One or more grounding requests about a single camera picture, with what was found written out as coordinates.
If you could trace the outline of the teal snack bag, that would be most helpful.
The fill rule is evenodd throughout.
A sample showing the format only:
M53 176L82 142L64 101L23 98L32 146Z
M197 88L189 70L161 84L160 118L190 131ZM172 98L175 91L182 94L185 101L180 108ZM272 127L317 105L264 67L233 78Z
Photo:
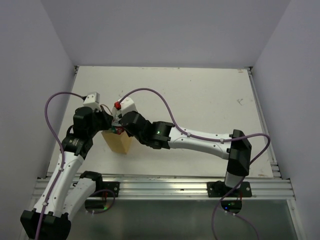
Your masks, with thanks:
M113 134L121 135L125 129L119 123L112 123L111 124L111 132Z

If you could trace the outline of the brown paper bag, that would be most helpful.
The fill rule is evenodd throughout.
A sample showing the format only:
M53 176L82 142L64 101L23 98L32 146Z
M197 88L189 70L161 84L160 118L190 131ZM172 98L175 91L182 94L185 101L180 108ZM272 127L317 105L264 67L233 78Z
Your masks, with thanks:
M107 105L101 104L100 107L103 110L107 109L109 113L112 115L112 111ZM120 119L113 119L112 123L120 124ZM132 143L132 138L128 136L126 131L118 135L118 134L112 133L111 129L109 129L109 130L103 130L101 132L101 135L112 152L117 154L124 154L124 155L126 155L129 152L129 149Z

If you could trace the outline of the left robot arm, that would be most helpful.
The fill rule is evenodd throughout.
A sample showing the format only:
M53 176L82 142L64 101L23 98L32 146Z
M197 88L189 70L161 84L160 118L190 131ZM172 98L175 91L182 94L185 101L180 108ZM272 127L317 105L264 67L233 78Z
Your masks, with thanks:
M103 193L102 175L83 172L74 188L72 182L93 146L94 136L112 127L113 117L104 109L83 106L75 110L73 132L60 143L57 165L43 194L32 210L24 210L20 222L30 239L65 240L72 220L88 197Z

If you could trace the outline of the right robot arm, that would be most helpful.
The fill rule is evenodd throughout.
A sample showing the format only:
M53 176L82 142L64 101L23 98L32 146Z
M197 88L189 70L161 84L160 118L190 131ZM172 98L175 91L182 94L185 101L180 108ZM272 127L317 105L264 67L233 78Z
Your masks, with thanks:
M150 122L136 111L126 113L119 123L130 137L135 137L142 145L150 148L186 149L227 160L222 185L227 196L235 196L241 190L239 181L249 175L252 145L241 130L235 129L231 134L192 134L187 129L179 131L170 122Z

